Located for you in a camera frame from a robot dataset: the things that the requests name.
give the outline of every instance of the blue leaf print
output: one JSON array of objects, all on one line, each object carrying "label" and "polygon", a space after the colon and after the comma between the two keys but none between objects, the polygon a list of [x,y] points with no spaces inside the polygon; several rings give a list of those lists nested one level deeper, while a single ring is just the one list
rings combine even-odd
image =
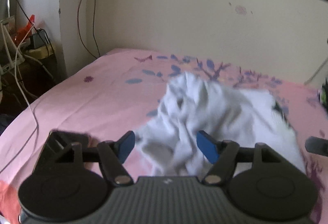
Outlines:
[{"label": "blue leaf print", "polygon": [[183,58],[182,61],[186,64],[190,63],[190,59],[187,59],[187,58]]},{"label": "blue leaf print", "polygon": [[152,70],[143,69],[142,72],[145,73],[146,75],[152,75],[152,76],[156,75],[155,72],[153,72]]},{"label": "blue leaf print", "polygon": [[189,59],[189,60],[195,60],[196,59],[194,56],[184,56],[184,58]]},{"label": "blue leaf print", "polygon": [[171,59],[178,60],[178,58],[175,55],[171,55]]},{"label": "blue leaf print", "polygon": [[207,59],[206,65],[210,70],[214,70],[214,62],[210,59]]},{"label": "blue leaf print", "polygon": [[157,116],[157,109],[155,110],[152,110],[152,111],[149,111],[147,114],[146,114],[147,117],[154,117],[154,116]]},{"label": "blue leaf print", "polygon": [[286,116],[289,114],[289,108],[287,106],[283,106],[281,109]]},{"label": "blue leaf print", "polygon": [[171,73],[170,75],[169,75],[169,77],[171,78],[171,77],[175,77],[175,76],[178,76],[178,75],[180,75],[181,73],[180,72],[174,72],[174,73]]},{"label": "blue leaf print", "polygon": [[271,88],[276,88],[277,87],[277,85],[275,85],[273,82],[270,82],[270,81],[266,82],[265,84],[268,85]]},{"label": "blue leaf print", "polygon": [[177,72],[177,73],[180,73],[180,72],[181,72],[181,68],[179,68],[179,67],[176,66],[176,65],[171,65],[171,69],[172,69],[174,72]]},{"label": "blue leaf print", "polygon": [[278,84],[278,85],[281,85],[281,84],[282,84],[282,81],[279,80],[279,79],[275,79],[275,80],[274,80],[274,83],[275,83],[275,84]]},{"label": "blue leaf print", "polygon": [[142,79],[129,79],[129,80],[125,81],[125,83],[127,83],[127,84],[137,84],[140,82],[142,82]]}]

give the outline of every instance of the black object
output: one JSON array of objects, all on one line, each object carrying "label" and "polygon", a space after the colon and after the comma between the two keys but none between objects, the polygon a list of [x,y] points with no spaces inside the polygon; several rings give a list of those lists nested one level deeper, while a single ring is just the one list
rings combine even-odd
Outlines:
[{"label": "black object", "polygon": [[38,33],[34,33],[30,36],[30,40],[31,40],[31,45],[29,47],[29,49],[38,49],[41,46],[44,46],[45,42],[47,42],[47,37],[46,37],[46,33],[44,30],[39,30],[38,29]]},{"label": "black object", "polygon": [[65,147],[71,146],[72,143],[80,143],[82,148],[87,148],[90,142],[90,136],[87,134],[76,134],[73,132],[62,132],[53,130],[49,134],[46,143],[43,146],[38,162],[34,171],[44,166],[51,157],[60,153]]},{"label": "black object", "polygon": [[[93,148],[67,145],[20,186],[21,222],[312,223],[308,215],[318,197],[314,184],[265,144],[243,148],[198,132],[197,145],[215,162],[201,181],[139,177],[134,184],[121,165],[134,142],[130,131]],[[83,162],[98,162],[103,177]],[[238,162],[253,165],[232,177]]]},{"label": "black object", "polygon": [[328,140],[311,136],[305,142],[305,149],[309,153],[328,156]]}]

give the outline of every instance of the floral pattern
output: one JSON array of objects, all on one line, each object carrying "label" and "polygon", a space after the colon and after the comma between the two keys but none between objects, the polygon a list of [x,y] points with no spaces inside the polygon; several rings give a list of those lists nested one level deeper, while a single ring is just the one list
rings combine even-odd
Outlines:
[{"label": "floral pattern", "polygon": [[[135,57],[137,62],[154,62],[152,55],[145,58]],[[201,60],[197,57],[184,56],[178,57],[174,54],[170,56],[166,55],[157,55],[156,59],[159,62],[167,62],[170,72],[156,71],[154,66],[152,69],[143,68],[140,70],[140,77],[130,78],[125,80],[125,83],[129,85],[139,84],[149,80],[160,80],[162,82],[168,82],[170,78],[180,75],[184,71],[193,72],[196,75],[204,77],[208,80],[213,80],[217,82],[224,82],[224,84],[230,85],[234,88],[263,88],[269,90],[269,92],[275,97],[277,104],[277,110],[285,118],[288,118],[290,115],[290,98],[286,97],[282,92],[280,86],[285,83],[284,81],[276,78],[269,77],[262,73],[257,73],[252,70],[243,70],[241,67],[235,67],[230,63],[216,63],[212,59]],[[86,76],[84,81],[91,82],[93,77]],[[308,96],[306,97],[306,103],[309,108],[318,110],[321,109],[321,105],[317,98],[317,92],[315,90],[309,90]],[[153,109],[146,114],[146,117],[151,118],[157,115],[157,109]],[[299,136],[300,133],[296,127],[296,135]],[[325,132],[319,130],[318,137],[325,138]],[[311,214],[311,219],[314,223],[320,223],[322,217],[322,205],[323,205],[323,195],[325,195],[326,186],[322,180],[321,174],[324,171],[323,166],[320,165],[320,162],[315,158],[315,155],[303,152],[304,163],[306,167],[306,173],[308,177],[314,182],[316,187],[319,190],[319,198]]]}]

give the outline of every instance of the bed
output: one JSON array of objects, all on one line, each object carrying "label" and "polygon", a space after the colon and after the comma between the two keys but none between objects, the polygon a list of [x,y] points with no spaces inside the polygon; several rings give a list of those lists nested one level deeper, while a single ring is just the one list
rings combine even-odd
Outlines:
[{"label": "bed", "polygon": [[[23,151],[0,174],[0,212],[18,223],[17,189],[32,172],[49,131],[60,129],[88,133],[93,144],[117,140],[156,115],[156,108],[170,78],[190,71],[204,79],[235,88],[265,88],[275,96],[296,130],[307,175],[319,190],[312,212],[315,223],[328,223],[328,158],[309,154],[309,136],[328,134],[326,111],[317,90],[262,75],[229,63],[193,56],[165,55],[154,51],[115,49],[52,88],[33,104],[39,129]],[[31,112],[22,112],[0,137],[0,169],[19,151],[35,128]],[[124,164],[137,179],[150,173],[150,165],[133,150]],[[97,165],[92,170],[99,172]]]}]

